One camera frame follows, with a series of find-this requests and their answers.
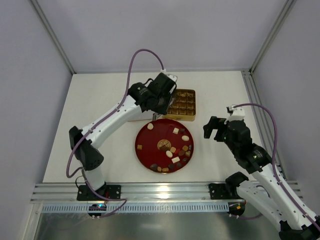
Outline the metal tongs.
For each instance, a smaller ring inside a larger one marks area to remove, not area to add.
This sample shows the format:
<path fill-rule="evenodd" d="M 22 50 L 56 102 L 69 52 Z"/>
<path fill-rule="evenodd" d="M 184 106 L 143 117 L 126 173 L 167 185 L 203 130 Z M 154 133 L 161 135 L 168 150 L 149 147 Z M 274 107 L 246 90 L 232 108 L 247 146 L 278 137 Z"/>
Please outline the metal tongs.
<path fill-rule="evenodd" d="M 152 121 L 156 121 L 160 116 L 161 116 L 160 113 L 154 112 L 153 115 L 152 115 Z"/>

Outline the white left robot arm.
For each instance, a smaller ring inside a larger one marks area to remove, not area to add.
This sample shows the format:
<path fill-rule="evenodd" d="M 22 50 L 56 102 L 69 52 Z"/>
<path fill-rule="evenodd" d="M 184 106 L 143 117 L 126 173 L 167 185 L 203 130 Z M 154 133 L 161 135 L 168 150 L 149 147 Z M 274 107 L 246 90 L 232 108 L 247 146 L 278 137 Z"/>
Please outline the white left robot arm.
<path fill-rule="evenodd" d="M 100 146 L 122 125 L 144 112 L 165 115 L 173 102 L 177 81 L 177 76 L 162 71 L 155 79 L 134 83 L 127 88 L 124 98 L 103 116 L 83 128 L 74 126 L 69 130 L 70 157 L 80 162 L 79 171 L 94 195 L 102 199 L 106 185 Z"/>

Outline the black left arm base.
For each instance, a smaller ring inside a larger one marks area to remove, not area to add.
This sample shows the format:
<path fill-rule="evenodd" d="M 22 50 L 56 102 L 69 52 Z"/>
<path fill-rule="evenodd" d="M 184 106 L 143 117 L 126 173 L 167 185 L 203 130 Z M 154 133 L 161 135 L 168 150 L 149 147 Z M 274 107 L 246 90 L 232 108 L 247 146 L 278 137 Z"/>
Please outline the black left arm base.
<path fill-rule="evenodd" d="M 105 199 L 119 201 L 121 199 L 121 185 L 105 183 L 98 190 L 92 191 L 86 183 L 78 184 L 78 179 L 77 177 L 75 180 L 77 201 L 102 201 Z"/>

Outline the silver tin lid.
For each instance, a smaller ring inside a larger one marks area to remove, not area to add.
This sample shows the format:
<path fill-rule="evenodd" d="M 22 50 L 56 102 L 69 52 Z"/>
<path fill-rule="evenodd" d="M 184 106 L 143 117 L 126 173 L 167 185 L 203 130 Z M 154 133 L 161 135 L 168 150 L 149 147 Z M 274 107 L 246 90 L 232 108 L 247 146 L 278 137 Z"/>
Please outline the silver tin lid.
<path fill-rule="evenodd" d="M 146 121 L 146 120 L 152 120 L 153 119 L 153 111 L 145 111 L 141 114 L 137 114 L 133 117 L 131 117 L 128 121 L 129 122 L 136 122 L 136 121 Z"/>

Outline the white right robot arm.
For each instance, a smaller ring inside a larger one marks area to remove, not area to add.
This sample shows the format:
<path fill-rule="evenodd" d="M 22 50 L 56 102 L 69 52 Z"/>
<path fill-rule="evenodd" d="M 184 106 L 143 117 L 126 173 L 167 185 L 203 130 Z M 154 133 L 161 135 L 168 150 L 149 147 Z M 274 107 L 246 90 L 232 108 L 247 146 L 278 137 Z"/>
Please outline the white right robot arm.
<path fill-rule="evenodd" d="M 227 145 L 236 162 L 265 189 L 255 190 L 253 183 L 242 172 L 226 178 L 225 189 L 232 197 L 251 203 L 278 230 L 282 240 L 318 240 L 320 217 L 310 210 L 273 167 L 267 151 L 253 143 L 251 131 L 243 120 L 227 121 L 212 116 L 203 126 L 204 138 Z"/>

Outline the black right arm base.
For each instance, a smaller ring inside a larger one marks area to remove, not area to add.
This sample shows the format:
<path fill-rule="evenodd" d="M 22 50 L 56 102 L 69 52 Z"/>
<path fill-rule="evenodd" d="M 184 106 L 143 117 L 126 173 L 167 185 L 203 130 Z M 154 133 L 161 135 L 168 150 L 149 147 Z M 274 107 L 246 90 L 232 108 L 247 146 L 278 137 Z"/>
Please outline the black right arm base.
<path fill-rule="evenodd" d="M 208 185 L 211 200 L 237 200 L 237 188 L 249 178 L 242 172 L 236 172 L 225 179 L 224 183 L 210 183 Z"/>

